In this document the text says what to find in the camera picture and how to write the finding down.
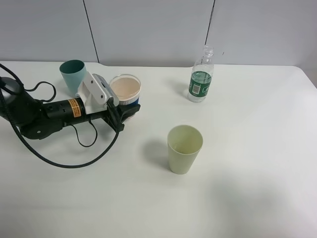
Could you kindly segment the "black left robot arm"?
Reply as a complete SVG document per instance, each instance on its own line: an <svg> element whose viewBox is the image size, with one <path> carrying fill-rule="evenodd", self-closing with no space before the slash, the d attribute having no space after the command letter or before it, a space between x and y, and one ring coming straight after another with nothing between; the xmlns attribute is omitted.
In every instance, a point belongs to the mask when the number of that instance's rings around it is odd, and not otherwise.
<svg viewBox="0 0 317 238"><path fill-rule="evenodd" d="M102 119L115 132L121 132L123 122L141 107L133 103L110 106L105 111L87 114L80 98L45 103L34 99L10 77L0 79L0 88L14 124L28 139L44 139L64 127L95 119Z"/></svg>

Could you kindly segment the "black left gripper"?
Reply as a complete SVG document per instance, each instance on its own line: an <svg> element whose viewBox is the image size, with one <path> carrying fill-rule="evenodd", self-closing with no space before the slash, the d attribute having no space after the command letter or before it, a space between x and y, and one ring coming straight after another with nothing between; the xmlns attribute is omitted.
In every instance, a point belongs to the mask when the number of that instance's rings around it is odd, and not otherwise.
<svg viewBox="0 0 317 238"><path fill-rule="evenodd" d="M80 99L81 117L80 122L92 122L95 119L102 119L108 124L114 131L123 131L123 122L134 116L139 110L141 105L114 105L113 98L110 98L106 103L106 108L102 108L97 112L88 113L88 107L84 105L82 99Z"/></svg>

